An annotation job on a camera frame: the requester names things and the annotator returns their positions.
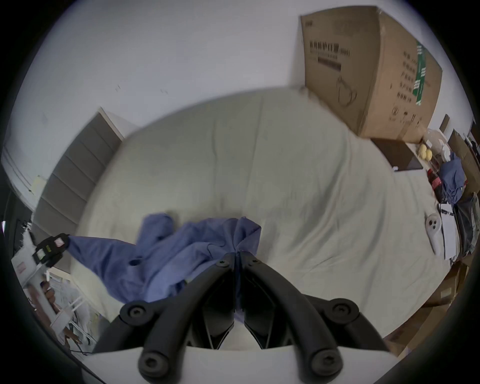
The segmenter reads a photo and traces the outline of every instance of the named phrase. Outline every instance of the white controller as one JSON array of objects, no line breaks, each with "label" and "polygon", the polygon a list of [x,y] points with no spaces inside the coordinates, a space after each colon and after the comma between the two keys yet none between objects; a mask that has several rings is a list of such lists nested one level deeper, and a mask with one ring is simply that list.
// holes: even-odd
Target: white controller
[{"label": "white controller", "polygon": [[427,229],[427,235],[430,239],[433,252],[435,256],[442,255],[442,218],[438,213],[433,213],[427,217],[425,222],[425,229]]}]

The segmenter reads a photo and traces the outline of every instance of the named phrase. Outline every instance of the bed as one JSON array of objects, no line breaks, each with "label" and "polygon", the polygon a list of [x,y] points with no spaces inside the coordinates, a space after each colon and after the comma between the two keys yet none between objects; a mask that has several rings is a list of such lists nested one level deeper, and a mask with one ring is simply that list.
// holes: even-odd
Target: bed
[{"label": "bed", "polygon": [[[257,257],[302,293],[356,302],[382,336],[449,270],[425,231],[435,197],[424,170],[393,172],[370,141],[305,90],[224,97],[156,121],[122,142],[76,234],[135,243],[144,216],[176,226],[241,217],[262,226]],[[72,260],[73,281],[109,320],[122,306]]]}]

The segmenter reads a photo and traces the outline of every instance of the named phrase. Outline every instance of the gray upholstered headboard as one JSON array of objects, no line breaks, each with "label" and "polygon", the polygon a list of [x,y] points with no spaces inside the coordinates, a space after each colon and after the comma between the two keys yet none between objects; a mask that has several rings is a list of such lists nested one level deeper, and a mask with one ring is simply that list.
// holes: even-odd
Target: gray upholstered headboard
[{"label": "gray upholstered headboard", "polygon": [[[59,233],[74,234],[88,198],[123,137],[100,110],[67,148],[48,179],[33,214],[31,231],[38,242]],[[70,257],[56,268],[70,271]]]}]

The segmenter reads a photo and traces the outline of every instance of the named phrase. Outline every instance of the screw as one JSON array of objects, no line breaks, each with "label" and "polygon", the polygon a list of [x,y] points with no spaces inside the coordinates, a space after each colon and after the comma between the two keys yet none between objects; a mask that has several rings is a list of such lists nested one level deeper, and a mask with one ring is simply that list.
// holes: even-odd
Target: screw
[{"label": "screw", "polygon": [[225,260],[219,260],[219,261],[217,261],[216,265],[219,266],[219,267],[228,267],[230,265],[230,263],[228,261],[225,261]]},{"label": "screw", "polygon": [[138,369],[146,376],[162,377],[168,373],[168,359],[158,352],[147,352],[138,360]]},{"label": "screw", "polygon": [[319,376],[331,376],[342,369],[340,354],[334,349],[324,349],[312,358],[312,371]]},{"label": "screw", "polygon": [[132,307],[128,311],[128,315],[130,317],[141,317],[143,316],[144,313],[145,313],[145,309],[143,309],[142,307]]},{"label": "screw", "polygon": [[350,307],[346,304],[337,304],[332,311],[336,316],[347,316],[351,312]]}]

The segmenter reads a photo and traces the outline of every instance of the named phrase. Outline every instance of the green label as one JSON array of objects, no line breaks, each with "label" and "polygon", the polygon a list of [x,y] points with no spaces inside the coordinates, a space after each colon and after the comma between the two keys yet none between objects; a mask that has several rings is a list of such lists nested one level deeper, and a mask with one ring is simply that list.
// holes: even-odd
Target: green label
[{"label": "green label", "polygon": [[421,95],[423,93],[423,84],[425,83],[425,73],[427,64],[425,61],[425,47],[417,41],[417,77],[413,85],[413,95],[417,97],[417,105],[421,105]]}]

